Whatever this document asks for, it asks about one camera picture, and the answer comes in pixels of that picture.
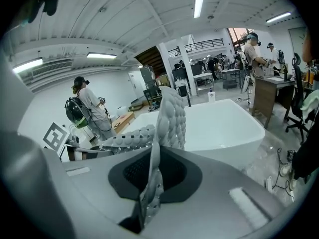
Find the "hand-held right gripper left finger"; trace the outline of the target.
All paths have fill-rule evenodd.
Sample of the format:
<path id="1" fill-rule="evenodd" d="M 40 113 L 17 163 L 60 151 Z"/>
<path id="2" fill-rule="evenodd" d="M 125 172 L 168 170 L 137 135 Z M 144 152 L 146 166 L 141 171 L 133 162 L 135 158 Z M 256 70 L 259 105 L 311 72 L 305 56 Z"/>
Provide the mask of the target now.
<path id="1" fill-rule="evenodd" d="M 153 148 L 67 163 L 44 148 L 42 157 L 43 201 L 50 214 L 78 222 L 96 212 L 114 223 L 131 218 L 143 225 L 156 215 Z"/>

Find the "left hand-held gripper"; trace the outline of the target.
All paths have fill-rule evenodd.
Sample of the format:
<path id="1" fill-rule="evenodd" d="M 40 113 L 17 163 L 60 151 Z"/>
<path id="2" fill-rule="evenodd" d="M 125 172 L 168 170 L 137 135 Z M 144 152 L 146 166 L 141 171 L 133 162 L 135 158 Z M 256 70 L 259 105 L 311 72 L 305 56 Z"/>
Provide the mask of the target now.
<path id="1" fill-rule="evenodd" d="M 79 137 L 55 122 L 49 127 L 43 141 L 45 148 L 54 150 L 60 161 L 80 161 L 114 155 L 111 150 L 100 149 L 99 147 L 86 149 L 85 151 L 77 150 L 80 148 Z"/>

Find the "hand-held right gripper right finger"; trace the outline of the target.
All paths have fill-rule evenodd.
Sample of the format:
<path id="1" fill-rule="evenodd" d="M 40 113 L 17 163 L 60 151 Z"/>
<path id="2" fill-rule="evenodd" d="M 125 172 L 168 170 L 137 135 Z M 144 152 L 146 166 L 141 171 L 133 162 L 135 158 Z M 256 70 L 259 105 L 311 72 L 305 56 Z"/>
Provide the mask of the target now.
<path id="1" fill-rule="evenodd" d="M 185 201 L 161 204 L 142 230 L 146 239 L 243 239 L 285 209 L 264 186 L 231 165 L 170 147 L 160 150 L 196 165 L 202 179 Z"/>

